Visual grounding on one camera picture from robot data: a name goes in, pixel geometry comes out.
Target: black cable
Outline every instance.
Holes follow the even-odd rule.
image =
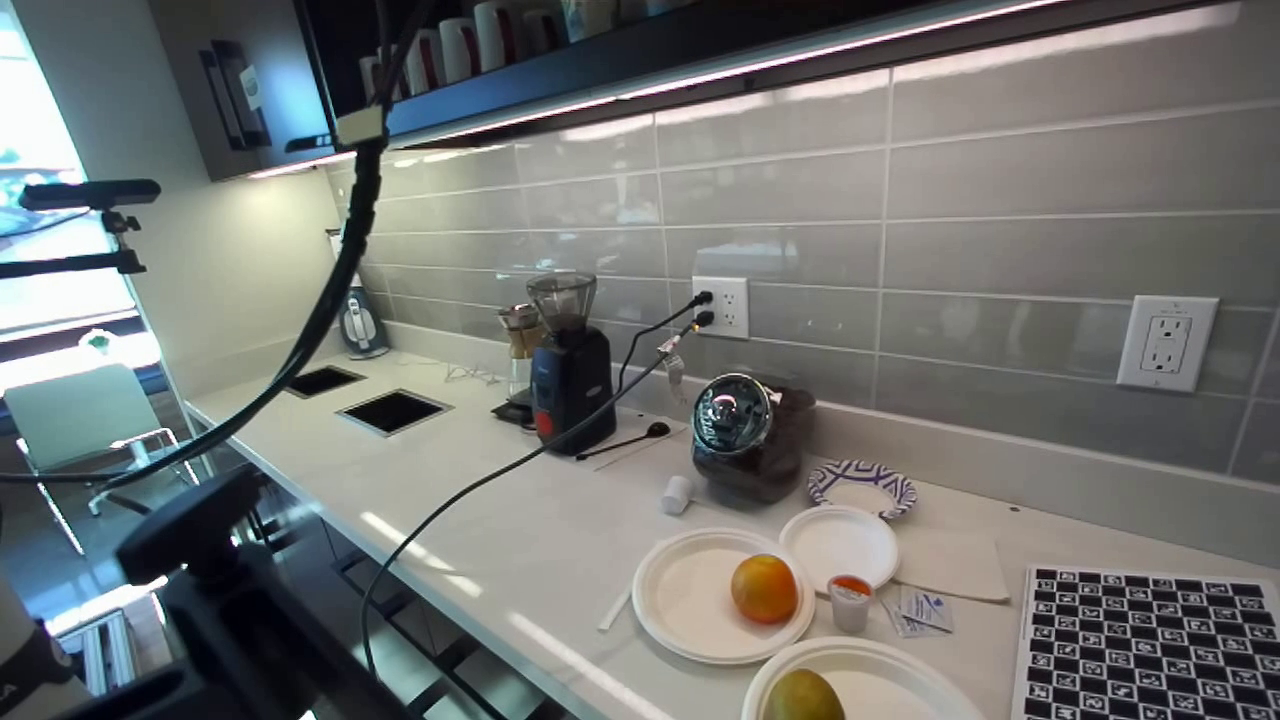
[[[711,319],[716,319],[711,310],[702,310],[696,319],[689,319],[689,325],[682,327],[677,338],[685,338],[692,327],[703,327],[703,325],[711,325]],[[654,364],[643,364],[643,370],[639,370],[632,383],[619,383],[619,392],[613,392],[593,415],[585,415],[585,419],[571,423],[568,431],[554,434],[550,442],[541,442],[541,448],[518,457],[514,465],[503,465],[503,469],[496,469],[496,471],[465,484],[461,490],[452,490],[445,504],[437,504],[437,506],[394,548],[394,555],[374,571],[374,579],[367,579],[367,589],[364,589],[364,600],[360,600],[360,644],[364,644],[364,665],[367,665],[374,677],[378,677],[378,659],[374,659],[374,644],[367,644],[374,591],[378,591],[378,585],[394,571],[394,564],[407,552],[407,543],[414,543],[427,522],[437,522],[452,504],[461,504],[465,497],[471,497],[478,486],[507,477],[507,471],[520,469],[520,465],[533,465],[533,458],[545,457],[558,440],[577,434],[577,431],[585,431],[590,423],[597,423],[597,419],[599,419],[610,407],[617,407],[635,383],[643,383],[664,358],[668,358],[668,353],[661,353]]]
[[[407,44],[416,35],[416,28],[437,12],[437,4],[416,4],[403,35],[398,46],[382,46],[384,57],[398,57],[394,69],[382,76],[382,108],[394,108],[394,89],[401,79]],[[340,257],[329,273],[329,284],[321,286],[317,306],[304,319],[304,330],[297,335],[297,344],[290,349],[280,370],[272,375],[272,383],[247,401],[237,415],[230,415],[223,423],[207,426],[204,434],[191,434],[168,450],[160,450],[153,465],[121,471],[111,479],[104,479],[104,486],[121,486],[121,484],[137,484],[168,465],[204,457],[214,448],[219,448],[223,440],[231,440],[263,405],[272,405],[297,375],[301,367],[317,356],[317,349],[323,344],[329,327],[335,325],[335,310],[346,306],[346,296],[352,286],[352,277],[360,269],[360,257],[367,246],[367,232],[378,218],[378,195],[382,195],[382,155],[389,149],[389,129],[378,141],[364,141],[357,149],[357,183],[352,183],[352,198],[349,198],[349,218],[346,218],[346,241],[340,241]]]
[[[677,306],[671,316],[664,316],[664,319],[658,319],[658,325],[647,325],[647,327],[635,327],[635,330],[632,330],[632,344],[627,344],[627,356],[623,356],[623,364],[617,367],[617,386],[623,386],[623,375],[627,375],[627,364],[632,364],[632,356],[635,356],[635,349],[639,349],[639,335],[668,327],[671,319],[682,319],[685,310],[692,310],[692,306],[702,306],[702,304],[711,304],[711,292],[696,292],[696,296],[692,296],[685,306]]]
[[[141,262],[133,250],[44,257],[44,260],[13,260],[13,262],[0,262],[0,278],[13,278],[13,277],[50,277],[50,273],[97,273],[97,269],[141,273],[146,262]]]

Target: gray tile backsplash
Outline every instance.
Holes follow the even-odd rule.
[[[529,277],[590,269],[623,353],[689,277],[747,277],[752,335],[689,370],[1280,479],[1280,4],[1198,18],[398,150],[367,284],[502,335]],[[1201,392],[1113,383],[1134,296],[1226,301]]]
[[[682,344],[692,375],[758,370],[761,380],[800,383],[820,401],[873,405],[873,353],[837,353],[813,344],[747,344],[723,335],[696,335]]]
[[[879,149],[664,170],[668,224],[873,218],[879,204]]]
[[[1128,304],[889,292],[879,349],[896,356],[1116,380],[1125,327]],[[1246,394],[1270,327],[1270,310],[1221,310],[1201,386]]]
[[[747,286],[752,335],[873,349],[875,344],[875,292],[852,286],[796,286],[758,284]]]
[[[1260,394],[1280,401],[1280,310],[1275,310],[1275,327],[1271,327],[1271,356],[1260,375]]]
[[[884,142],[889,71],[661,110],[658,137],[664,168]]]
[[[1110,115],[1179,110],[1206,102],[1247,102],[1280,97],[1275,71],[1280,4],[1241,4],[1235,28],[1165,39],[1122,39],[1167,33],[1167,18],[1085,33],[1122,39],[1113,46],[1063,46],[1037,39],[971,57],[944,57],[896,71],[896,141],[1005,130],[1037,124],[1088,124]]]
[[[1252,479],[1270,479],[1280,484],[1280,405],[1252,405],[1247,426],[1246,426],[1246,442],[1241,442],[1241,458],[1235,458],[1235,477],[1252,477]]]
[[[671,277],[761,284],[879,284],[879,224],[668,226]]]
[[[1143,124],[911,142],[894,214],[1213,211],[1280,204],[1280,102]]]
[[[1088,380],[879,356],[879,407],[1188,469],[1229,469],[1246,401],[1116,392]]]
[[[884,235],[889,286],[1280,304],[1280,211],[926,218],[889,224]]]

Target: power cord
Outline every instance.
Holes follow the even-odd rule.
[[[431,526],[452,504],[461,504],[465,497],[481,490],[486,484],[507,477],[520,465],[533,465],[537,457],[545,457],[558,440],[585,431],[590,423],[597,423],[610,407],[617,407],[635,383],[643,383],[671,353],[677,344],[696,330],[708,327],[716,319],[716,310],[702,310],[696,319],[689,319],[654,364],[643,364],[643,370],[632,383],[619,383],[619,392],[613,392],[593,415],[585,415],[582,423],[571,423],[568,431],[554,434],[550,442],[518,457],[514,465],[465,484],[461,490],[452,490],[445,504],[437,504],[398,548],[394,555],[374,571],[364,600],[360,600],[360,644],[364,644],[364,667],[378,681],[378,659],[374,659],[374,640],[367,640],[367,608],[374,608],[374,591],[382,589],[382,579],[394,571],[394,564],[414,548],[416,536],[423,536],[423,526]]]
[[[401,69],[403,69],[407,44],[414,44],[416,28],[427,23],[431,12],[437,12],[437,4],[414,4],[414,17],[401,23],[403,28],[401,39],[389,44],[389,35],[394,35],[389,33],[394,28],[389,23],[389,4],[378,0],[382,39],[384,39],[382,57],[398,57],[389,62],[394,71],[384,71],[384,85],[378,92],[382,108],[394,108],[394,92],[401,85]],[[382,195],[382,183],[384,183],[382,180],[384,149],[389,149],[389,129],[378,141],[357,149],[357,183],[352,183],[352,198],[349,198],[340,257],[335,257],[335,262],[331,262],[331,273],[329,273],[329,278],[323,278],[323,286],[317,296],[317,306],[304,319],[304,330],[290,349],[290,356],[285,356],[280,370],[267,380],[267,386],[255,401],[247,401],[240,411],[231,411],[223,423],[207,426],[204,434],[191,434],[191,440],[185,440],[176,448],[157,450],[157,458],[146,465],[146,469],[130,469],[121,477],[101,479],[101,486],[137,484],[146,477],[157,477],[168,465],[180,465],[180,458],[191,458],[191,457],[204,457],[204,450],[219,448],[223,440],[231,440],[263,405],[272,405],[301,375],[301,367],[317,356],[317,349],[323,344],[329,327],[335,325],[335,310],[346,306],[346,296],[349,296],[352,277],[360,269],[360,257],[367,246],[367,232],[374,232],[374,218],[378,218],[378,195]]]
[[[658,319],[658,325],[647,325],[647,327],[635,327],[635,330],[632,330],[632,344],[627,344],[627,356],[623,356],[623,364],[617,367],[617,383],[613,383],[613,386],[623,386],[627,364],[632,364],[632,356],[635,356],[635,349],[639,349],[639,335],[677,325],[685,310],[692,310],[692,306],[702,306],[702,304],[711,304],[711,292],[696,292],[696,296],[692,296],[685,306],[677,306],[671,316],[664,316],[664,319]]]

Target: white countertop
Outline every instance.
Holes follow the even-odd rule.
[[[458,375],[450,364],[394,353],[384,358],[331,358],[367,380],[301,401],[280,394],[237,448],[263,465],[290,490],[311,500],[331,526],[384,558],[442,500],[468,479],[537,448],[529,431],[494,419],[503,383]],[[335,415],[389,386],[450,405],[398,434]],[[237,411],[255,383],[188,401],[204,419]],[[431,522],[398,574],[445,615],[502,650],[568,712],[582,714],[736,714],[758,667],[703,667],[658,648],[632,611],[613,631],[599,615],[619,600],[643,552],[689,526],[758,526],[777,536],[800,510],[800,497],[767,510],[732,510],[711,500],[689,514],[664,514],[668,477],[696,477],[689,431],[647,440],[577,465],[541,457],[481,486]],[[952,600],[956,636],[899,640],[884,615],[869,636],[896,644],[952,677],[984,714],[1009,714],[1025,564],[1088,564],[1134,571],[1252,574],[1275,585],[1271,569],[1241,564],[1165,539],[1143,539],[1079,520],[1009,506],[984,497],[920,484],[905,526],[991,536],[1014,602]],[[808,636],[832,636],[820,608]]]

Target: chair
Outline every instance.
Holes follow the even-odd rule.
[[[72,477],[76,469],[88,469],[93,458],[104,458],[121,448],[130,448],[130,458],[137,469],[153,457],[147,442],[176,442],[172,426],[157,419],[147,392],[124,364],[18,383],[5,392],[5,405],[22,431],[22,450],[33,469],[37,490],[81,555],[83,543],[40,477]]]

